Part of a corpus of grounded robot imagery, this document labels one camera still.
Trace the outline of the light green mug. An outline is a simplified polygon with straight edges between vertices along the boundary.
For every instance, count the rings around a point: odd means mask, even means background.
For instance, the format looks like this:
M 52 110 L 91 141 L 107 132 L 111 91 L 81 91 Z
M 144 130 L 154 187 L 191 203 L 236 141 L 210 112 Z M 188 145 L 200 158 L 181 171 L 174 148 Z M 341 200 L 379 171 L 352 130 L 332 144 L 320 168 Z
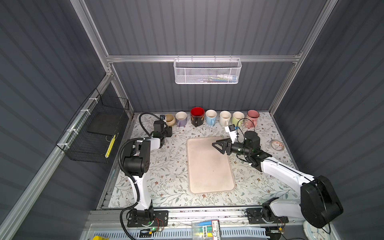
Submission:
M 243 123 L 243 120 L 245 118 L 245 115 L 242 112 L 234 112 L 232 114 L 232 124 L 235 125 L 235 127 L 240 127 Z

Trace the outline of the white ceramic mug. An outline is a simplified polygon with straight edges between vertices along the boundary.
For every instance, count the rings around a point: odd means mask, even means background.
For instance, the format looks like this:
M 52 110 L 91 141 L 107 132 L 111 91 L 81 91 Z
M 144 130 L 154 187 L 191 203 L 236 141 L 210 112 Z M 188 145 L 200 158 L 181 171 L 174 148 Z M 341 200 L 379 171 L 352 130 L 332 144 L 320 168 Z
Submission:
M 228 111 L 221 111 L 219 117 L 219 123 L 222 127 L 227 127 L 230 125 L 232 114 Z

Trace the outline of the purple ceramic mug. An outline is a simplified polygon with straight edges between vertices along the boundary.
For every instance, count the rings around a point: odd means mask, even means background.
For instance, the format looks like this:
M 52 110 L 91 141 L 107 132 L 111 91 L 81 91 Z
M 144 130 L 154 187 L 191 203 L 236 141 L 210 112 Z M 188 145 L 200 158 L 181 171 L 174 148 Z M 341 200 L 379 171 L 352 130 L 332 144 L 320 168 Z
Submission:
M 176 117 L 176 122 L 177 122 L 177 127 L 185 127 L 188 122 L 188 114 L 186 112 L 178 112 L 175 115 Z

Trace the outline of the light blue mug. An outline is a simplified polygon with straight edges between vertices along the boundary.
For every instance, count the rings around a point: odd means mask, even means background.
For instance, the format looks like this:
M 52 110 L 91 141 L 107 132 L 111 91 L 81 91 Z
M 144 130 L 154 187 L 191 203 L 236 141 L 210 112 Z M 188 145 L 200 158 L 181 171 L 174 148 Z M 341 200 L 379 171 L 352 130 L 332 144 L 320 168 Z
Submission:
M 207 110 L 206 111 L 206 123 L 209 126 L 214 126 L 216 123 L 217 112 L 215 110 Z

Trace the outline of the pink ceramic mug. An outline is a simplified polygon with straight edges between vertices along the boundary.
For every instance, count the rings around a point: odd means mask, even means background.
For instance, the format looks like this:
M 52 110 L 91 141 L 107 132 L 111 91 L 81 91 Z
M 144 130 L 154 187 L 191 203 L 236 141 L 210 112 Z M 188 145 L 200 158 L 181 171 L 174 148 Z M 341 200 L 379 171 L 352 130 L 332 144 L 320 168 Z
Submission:
M 244 120 L 244 126 L 248 129 L 255 128 L 258 123 L 260 113 L 256 110 L 249 110 L 247 112 L 247 120 Z

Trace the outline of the black floral mug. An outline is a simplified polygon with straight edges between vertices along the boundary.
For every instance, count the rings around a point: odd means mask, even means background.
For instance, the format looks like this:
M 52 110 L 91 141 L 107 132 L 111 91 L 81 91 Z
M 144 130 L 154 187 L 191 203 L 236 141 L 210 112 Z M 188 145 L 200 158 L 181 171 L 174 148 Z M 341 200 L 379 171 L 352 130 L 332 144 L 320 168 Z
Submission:
M 199 127 L 204 123 L 205 110 L 201 107 L 194 107 L 190 111 L 191 123 L 194 127 Z

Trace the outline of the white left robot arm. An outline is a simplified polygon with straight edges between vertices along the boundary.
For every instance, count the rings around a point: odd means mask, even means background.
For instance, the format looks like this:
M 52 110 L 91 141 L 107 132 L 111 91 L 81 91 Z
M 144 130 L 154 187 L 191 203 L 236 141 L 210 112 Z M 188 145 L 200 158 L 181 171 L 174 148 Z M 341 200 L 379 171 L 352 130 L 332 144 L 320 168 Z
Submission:
M 144 115 L 151 115 L 157 119 L 154 121 L 154 131 L 151 133 L 142 123 L 141 118 Z M 148 136 L 127 140 L 118 151 L 119 167 L 130 179 L 135 198 L 132 206 L 121 211 L 121 216 L 127 213 L 127 227 L 150 226 L 154 221 L 153 201 L 147 183 L 151 151 L 162 148 L 165 138 L 172 136 L 172 128 L 166 124 L 164 115 L 158 117 L 153 113 L 144 112 L 139 115 L 139 124 Z

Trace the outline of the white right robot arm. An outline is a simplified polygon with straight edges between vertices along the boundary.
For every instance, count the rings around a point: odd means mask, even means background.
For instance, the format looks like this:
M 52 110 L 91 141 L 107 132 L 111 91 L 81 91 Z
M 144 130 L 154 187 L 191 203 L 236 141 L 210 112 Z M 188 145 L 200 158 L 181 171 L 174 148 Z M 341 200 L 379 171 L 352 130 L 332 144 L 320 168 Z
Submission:
M 320 229 L 344 213 L 344 208 L 328 178 L 314 177 L 295 170 L 261 149 L 256 132 L 244 133 L 244 141 L 237 142 L 237 133 L 229 131 L 230 137 L 217 140 L 212 146 L 221 154 L 244 156 L 244 162 L 259 172 L 273 176 L 298 193 L 297 200 L 273 197 L 262 204 L 260 216 L 265 223 L 273 224 L 284 218 L 306 220 Z

